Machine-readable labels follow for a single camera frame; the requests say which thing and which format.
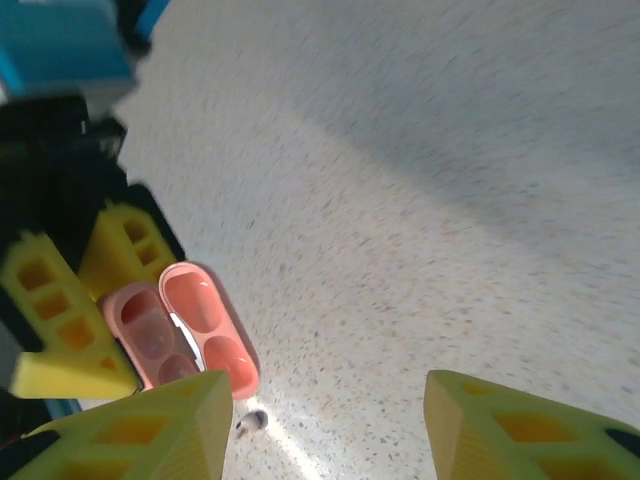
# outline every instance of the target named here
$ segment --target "terrazzo floor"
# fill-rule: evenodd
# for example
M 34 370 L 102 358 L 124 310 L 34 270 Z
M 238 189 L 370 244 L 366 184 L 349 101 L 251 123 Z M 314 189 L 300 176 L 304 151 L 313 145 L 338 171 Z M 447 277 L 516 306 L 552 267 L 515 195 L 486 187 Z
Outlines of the terrazzo floor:
M 435 479 L 431 369 L 640 427 L 639 14 L 173 0 L 122 158 L 260 355 L 225 479 Z

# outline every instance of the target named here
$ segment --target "blue object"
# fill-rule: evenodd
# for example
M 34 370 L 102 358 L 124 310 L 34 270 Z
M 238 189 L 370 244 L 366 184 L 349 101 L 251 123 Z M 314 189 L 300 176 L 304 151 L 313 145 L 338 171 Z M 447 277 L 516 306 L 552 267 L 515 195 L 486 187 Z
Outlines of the blue object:
M 49 414 L 53 420 L 68 417 L 69 415 L 82 411 L 82 407 L 77 400 L 56 400 L 48 398 L 44 403 L 47 405 L 47 410 L 49 410 Z
M 93 5 L 0 0 L 0 80 L 8 97 L 134 84 L 119 34 Z
M 149 0 L 147 6 L 144 8 L 140 17 L 138 17 L 138 23 L 136 23 L 136 32 L 145 40 L 151 38 L 151 32 L 153 28 L 160 20 L 160 17 L 164 13 L 165 9 L 169 5 L 169 0 Z

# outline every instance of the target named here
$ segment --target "open pink case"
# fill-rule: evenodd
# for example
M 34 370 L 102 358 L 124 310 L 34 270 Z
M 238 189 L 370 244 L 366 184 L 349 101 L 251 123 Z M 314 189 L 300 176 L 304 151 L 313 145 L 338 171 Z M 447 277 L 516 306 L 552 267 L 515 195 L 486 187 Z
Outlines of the open pink case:
M 133 283 L 98 305 L 148 390 L 201 370 L 226 370 L 236 400 L 260 383 L 255 350 L 213 272 L 190 262 L 167 267 L 159 288 Z

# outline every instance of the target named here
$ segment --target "white floor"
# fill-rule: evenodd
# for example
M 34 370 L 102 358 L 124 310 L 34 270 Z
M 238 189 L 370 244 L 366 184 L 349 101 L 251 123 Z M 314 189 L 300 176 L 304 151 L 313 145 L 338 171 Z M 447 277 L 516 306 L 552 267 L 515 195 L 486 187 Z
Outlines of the white floor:
M 431 369 L 640 427 L 639 14 L 173 0 L 123 161 L 260 354 L 225 479 L 434 479 Z

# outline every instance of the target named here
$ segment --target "small dark object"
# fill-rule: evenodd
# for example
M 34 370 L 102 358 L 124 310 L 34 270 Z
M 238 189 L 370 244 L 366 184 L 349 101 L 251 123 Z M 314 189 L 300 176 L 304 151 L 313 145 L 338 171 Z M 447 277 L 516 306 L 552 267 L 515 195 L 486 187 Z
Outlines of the small dark object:
M 258 430 L 264 430 L 268 423 L 269 417 L 267 416 L 267 412 L 263 410 L 249 412 L 236 424 L 236 438 L 242 438 L 247 432 L 253 433 Z
M 640 436 L 616 428 L 605 430 L 609 438 L 640 460 Z

